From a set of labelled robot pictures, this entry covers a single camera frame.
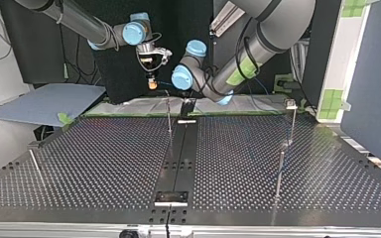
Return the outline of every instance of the metal bracket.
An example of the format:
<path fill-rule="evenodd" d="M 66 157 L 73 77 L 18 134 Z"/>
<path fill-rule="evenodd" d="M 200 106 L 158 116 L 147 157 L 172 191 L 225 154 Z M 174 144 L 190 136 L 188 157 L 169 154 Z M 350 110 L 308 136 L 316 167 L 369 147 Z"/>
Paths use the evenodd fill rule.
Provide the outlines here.
<path fill-rule="evenodd" d="M 159 191 L 154 204 L 171 207 L 188 206 L 188 195 L 187 191 Z"/>
<path fill-rule="evenodd" d="M 209 26 L 210 34 L 221 37 L 243 15 L 243 10 L 233 3 L 227 2 Z"/>

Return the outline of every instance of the green tape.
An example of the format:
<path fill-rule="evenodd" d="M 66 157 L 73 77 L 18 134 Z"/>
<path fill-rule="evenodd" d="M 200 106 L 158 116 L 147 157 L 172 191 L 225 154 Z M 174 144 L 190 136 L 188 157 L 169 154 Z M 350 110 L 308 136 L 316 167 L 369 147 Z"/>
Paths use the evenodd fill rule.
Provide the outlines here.
<path fill-rule="evenodd" d="M 69 75 L 67 74 L 66 63 L 63 64 L 63 78 L 64 79 L 68 79 L 69 78 Z"/>
<path fill-rule="evenodd" d="M 171 113 L 171 117 L 179 116 L 179 113 Z M 168 117 L 167 113 L 90 113 L 83 117 Z"/>
<path fill-rule="evenodd" d="M 284 93 L 291 93 L 292 89 L 285 89 L 282 86 L 278 85 L 279 81 L 286 81 L 286 82 L 292 82 L 293 80 L 293 74 L 288 73 L 288 74 L 279 74 L 275 75 L 275 81 L 274 81 L 274 92 L 284 92 Z"/>
<path fill-rule="evenodd" d="M 366 0 L 345 0 L 341 16 L 343 18 L 361 17 L 365 6 Z"/>
<path fill-rule="evenodd" d="M 342 106 L 342 90 L 327 89 L 323 93 L 320 105 L 319 119 L 336 119 Z"/>
<path fill-rule="evenodd" d="M 252 78 L 256 76 L 255 71 L 256 67 L 253 65 L 252 61 L 250 58 L 246 58 L 244 61 L 240 63 L 240 68 L 242 69 L 242 72 L 248 77 Z M 232 86 L 237 86 L 240 83 L 244 81 L 244 77 L 240 74 L 239 69 L 237 68 L 227 79 L 227 84 L 232 85 Z"/>
<path fill-rule="evenodd" d="M 267 116 L 267 115 L 282 115 L 286 111 L 224 111 L 224 112 L 191 112 L 188 113 L 190 117 L 200 116 Z"/>
<path fill-rule="evenodd" d="M 69 125 L 70 123 L 73 122 L 73 119 L 63 112 L 58 113 L 58 118 L 60 122 L 62 122 L 64 125 Z"/>

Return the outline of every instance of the metal table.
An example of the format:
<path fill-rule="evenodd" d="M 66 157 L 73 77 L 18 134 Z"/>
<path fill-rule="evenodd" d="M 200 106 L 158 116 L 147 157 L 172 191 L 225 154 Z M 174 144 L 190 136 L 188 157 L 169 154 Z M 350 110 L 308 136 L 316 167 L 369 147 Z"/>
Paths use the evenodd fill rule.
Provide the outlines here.
<path fill-rule="evenodd" d="M 0 230 L 381 235 L 381 170 L 311 116 L 297 117 L 290 147 L 283 115 L 167 128 L 167 118 L 82 118 L 53 135 L 0 171 Z M 159 191 L 187 191 L 188 206 L 155 206 Z"/>

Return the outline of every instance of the metal rod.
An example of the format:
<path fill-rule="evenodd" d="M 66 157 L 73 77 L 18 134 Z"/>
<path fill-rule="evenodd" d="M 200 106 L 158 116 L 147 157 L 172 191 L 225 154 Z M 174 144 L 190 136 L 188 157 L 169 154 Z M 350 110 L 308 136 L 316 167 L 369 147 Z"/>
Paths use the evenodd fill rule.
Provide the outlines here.
<path fill-rule="evenodd" d="M 45 180 L 43 179 L 42 176 L 42 170 L 39 167 L 39 164 L 37 163 L 36 156 L 34 155 L 33 150 L 29 150 L 30 156 L 33 159 L 34 166 L 36 167 L 36 170 L 39 172 L 40 180 L 42 181 L 43 187 L 46 188 Z"/>
<path fill-rule="evenodd" d="M 169 91 L 166 90 L 166 94 L 167 94 L 167 102 L 166 102 L 166 107 L 167 107 L 167 118 L 169 120 L 169 134 L 171 135 L 172 137 L 172 120 L 170 119 L 170 94 L 169 94 Z"/>
<path fill-rule="evenodd" d="M 277 178 L 277 190 L 275 192 L 275 198 L 280 198 L 280 188 L 281 188 L 281 179 L 283 174 L 283 165 L 284 165 L 284 152 L 280 153 L 280 164 L 278 166 L 278 178 Z"/>
<path fill-rule="evenodd" d="M 289 146 L 292 145 L 293 143 L 293 135 L 294 135 L 295 124 L 296 124 L 296 115 L 297 115 L 297 108 L 294 110 L 294 113 L 293 113 L 292 132 L 290 134 Z"/>

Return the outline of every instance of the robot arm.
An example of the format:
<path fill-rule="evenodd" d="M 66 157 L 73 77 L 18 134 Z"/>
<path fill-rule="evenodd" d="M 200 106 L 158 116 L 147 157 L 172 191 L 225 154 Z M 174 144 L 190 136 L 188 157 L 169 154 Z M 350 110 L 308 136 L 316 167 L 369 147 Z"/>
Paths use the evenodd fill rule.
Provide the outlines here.
<path fill-rule="evenodd" d="M 190 41 L 187 51 L 172 75 L 176 88 L 192 88 L 218 104 L 227 104 L 233 90 L 246 78 L 256 75 L 258 67 L 273 55 L 289 49 L 308 27 L 316 0 L 232 0 L 258 21 L 256 32 L 215 76 L 201 69 L 206 46 Z"/>
<path fill-rule="evenodd" d="M 85 12 L 73 0 L 16 1 L 30 10 L 45 13 L 57 23 L 64 24 L 87 38 L 94 50 L 114 48 L 118 51 L 122 46 L 136 46 L 137 59 L 146 71 L 149 87 L 151 89 L 157 87 L 155 82 L 157 70 L 168 62 L 172 52 L 155 47 L 155 42 L 161 38 L 161 34 L 153 34 L 147 13 L 132 14 L 131 22 L 112 28 Z M 162 56 L 160 63 L 156 63 L 157 55 Z"/>

